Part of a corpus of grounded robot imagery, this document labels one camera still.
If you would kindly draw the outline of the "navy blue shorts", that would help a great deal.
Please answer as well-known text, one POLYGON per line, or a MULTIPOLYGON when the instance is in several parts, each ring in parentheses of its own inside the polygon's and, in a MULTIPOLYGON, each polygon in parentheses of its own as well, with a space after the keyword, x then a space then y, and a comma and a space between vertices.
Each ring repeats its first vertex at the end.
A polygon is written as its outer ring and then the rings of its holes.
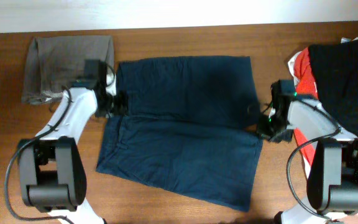
POLYGON ((249 210, 263 145, 249 57, 121 62, 117 89, 127 112, 106 123, 98 172, 249 210))

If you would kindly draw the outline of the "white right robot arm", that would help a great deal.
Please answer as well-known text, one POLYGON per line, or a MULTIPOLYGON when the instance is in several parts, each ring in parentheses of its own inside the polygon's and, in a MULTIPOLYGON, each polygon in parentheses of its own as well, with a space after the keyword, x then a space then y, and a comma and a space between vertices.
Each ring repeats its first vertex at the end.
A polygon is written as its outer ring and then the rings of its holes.
POLYGON ((278 212, 274 223, 340 223, 358 215, 358 137, 345 130, 310 95, 300 95, 291 80, 271 86, 270 113, 263 115, 257 134, 270 141, 291 141, 294 130, 307 138, 289 156, 286 175, 293 158, 306 146, 313 146, 312 163, 305 163, 307 196, 291 209, 278 212))

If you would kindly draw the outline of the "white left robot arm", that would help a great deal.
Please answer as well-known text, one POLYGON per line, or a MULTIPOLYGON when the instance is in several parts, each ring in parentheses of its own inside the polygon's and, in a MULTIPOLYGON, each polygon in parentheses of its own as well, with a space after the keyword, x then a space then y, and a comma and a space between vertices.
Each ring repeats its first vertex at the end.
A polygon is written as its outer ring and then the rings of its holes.
POLYGON ((65 87, 58 108, 34 138, 22 139, 11 161, 19 168, 21 197, 60 223, 104 223, 86 200, 86 174, 77 147, 92 116, 124 114, 127 96, 116 90, 112 66, 86 60, 84 75, 65 87))

